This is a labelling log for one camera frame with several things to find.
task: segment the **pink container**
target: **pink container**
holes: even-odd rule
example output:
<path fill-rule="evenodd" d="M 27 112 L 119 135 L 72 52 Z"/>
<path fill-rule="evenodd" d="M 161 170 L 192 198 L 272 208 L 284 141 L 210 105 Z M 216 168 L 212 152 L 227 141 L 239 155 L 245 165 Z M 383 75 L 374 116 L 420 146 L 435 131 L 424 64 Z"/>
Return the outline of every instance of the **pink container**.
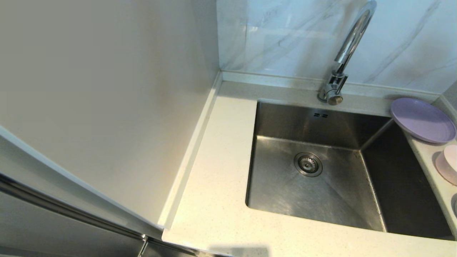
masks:
<path fill-rule="evenodd" d="M 448 145 L 436 159 L 435 165 L 443 178 L 457 186 L 457 145 Z"/>

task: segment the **marble tile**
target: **marble tile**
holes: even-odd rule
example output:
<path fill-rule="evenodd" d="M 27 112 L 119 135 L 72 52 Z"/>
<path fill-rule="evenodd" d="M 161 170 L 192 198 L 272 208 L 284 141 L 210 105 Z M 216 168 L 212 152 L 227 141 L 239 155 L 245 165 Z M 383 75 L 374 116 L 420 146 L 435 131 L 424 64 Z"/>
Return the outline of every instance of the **marble tile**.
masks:
<path fill-rule="evenodd" d="M 223 70 L 325 79 L 365 0 L 218 0 Z M 378 1 L 348 82 L 432 93 L 457 73 L 457 1 Z"/>

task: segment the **stainless steel sink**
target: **stainless steel sink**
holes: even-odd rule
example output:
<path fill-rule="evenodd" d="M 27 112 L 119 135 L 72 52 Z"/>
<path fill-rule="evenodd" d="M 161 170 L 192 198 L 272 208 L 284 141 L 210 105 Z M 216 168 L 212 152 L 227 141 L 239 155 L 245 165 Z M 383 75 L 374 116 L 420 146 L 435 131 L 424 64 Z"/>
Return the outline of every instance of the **stainless steel sink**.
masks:
<path fill-rule="evenodd" d="M 403 131 L 388 117 L 259 102 L 246 204 L 454 239 Z"/>

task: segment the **speckled quartz countertop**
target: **speckled quartz countertop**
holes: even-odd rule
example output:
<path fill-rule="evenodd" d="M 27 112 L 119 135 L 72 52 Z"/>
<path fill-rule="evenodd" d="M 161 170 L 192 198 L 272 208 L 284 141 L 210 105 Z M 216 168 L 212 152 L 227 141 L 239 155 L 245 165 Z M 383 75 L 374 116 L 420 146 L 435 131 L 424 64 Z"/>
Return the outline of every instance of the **speckled quartz countertop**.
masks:
<path fill-rule="evenodd" d="M 247 257 L 455 257 L 457 242 L 359 229 L 250 209 L 245 204 L 257 100 L 389 116 L 390 100 L 346 95 L 333 107 L 316 92 L 224 82 L 172 227 L 162 239 L 210 252 Z M 434 168 L 432 146 L 409 137 L 454 232 L 457 187 Z"/>

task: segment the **drain strainer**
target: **drain strainer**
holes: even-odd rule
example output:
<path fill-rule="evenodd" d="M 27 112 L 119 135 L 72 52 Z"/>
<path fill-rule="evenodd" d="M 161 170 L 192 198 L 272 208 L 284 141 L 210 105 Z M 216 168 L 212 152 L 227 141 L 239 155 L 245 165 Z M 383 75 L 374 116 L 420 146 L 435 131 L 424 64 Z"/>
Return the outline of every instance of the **drain strainer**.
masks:
<path fill-rule="evenodd" d="M 294 158 L 296 169 L 305 176 L 315 177 L 322 172 L 322 162 L 319 158 L 309 152 L 301 152 Z"/>

